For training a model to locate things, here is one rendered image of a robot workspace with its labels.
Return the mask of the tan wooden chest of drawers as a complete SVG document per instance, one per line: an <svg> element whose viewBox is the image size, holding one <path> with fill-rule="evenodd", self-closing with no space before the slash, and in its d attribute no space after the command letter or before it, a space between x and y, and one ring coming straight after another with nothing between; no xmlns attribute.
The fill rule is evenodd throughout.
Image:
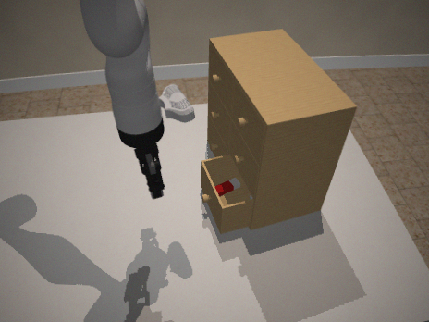
<svg viewBox="0 0 429 322"><path fill-rule="evenodd" d="M239 130L259 165L250 230L320 211L357 106L283 29L258 31L209 39L208 122L211 45L234 77L231 115L212 84L228 154L236 82L265 124L260 164Z"/></svg>

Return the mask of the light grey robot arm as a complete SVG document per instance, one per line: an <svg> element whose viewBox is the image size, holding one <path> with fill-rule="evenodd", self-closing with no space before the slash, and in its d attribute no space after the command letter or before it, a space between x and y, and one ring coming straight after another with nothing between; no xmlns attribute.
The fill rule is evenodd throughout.
<svg viewBox="0 0 429 322"><path fill-rule="evenodd" d="M105 77L119 130L132 135L154 130L162 121L161 107L166 118L195 119L177 85L166 86L158 96L143 0L80 0L80 9L89 38L106 55Z"/></svg>

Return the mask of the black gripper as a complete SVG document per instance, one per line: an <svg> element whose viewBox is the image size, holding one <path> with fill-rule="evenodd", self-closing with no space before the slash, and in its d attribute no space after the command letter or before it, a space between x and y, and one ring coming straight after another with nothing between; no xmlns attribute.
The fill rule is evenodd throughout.
<svg viewBox="0 0 429 322"><path fill-rule="evenodd" d="M148 181L147 186L149 185L149 191L151 193L152 199L163 197L163 189L165 188L165 185L163 183L161 174L162 168L158 156L159 150L157 146L157 142L161 140L165 132L163 117L158 127L147 133L132 135L124 133L118 128L117 130L121 142L123 142L126 146L136 148L134 149L135 155L139 159L141 173L143 175L146 174ZM155 159L156 161L154 161Z"/></svg>

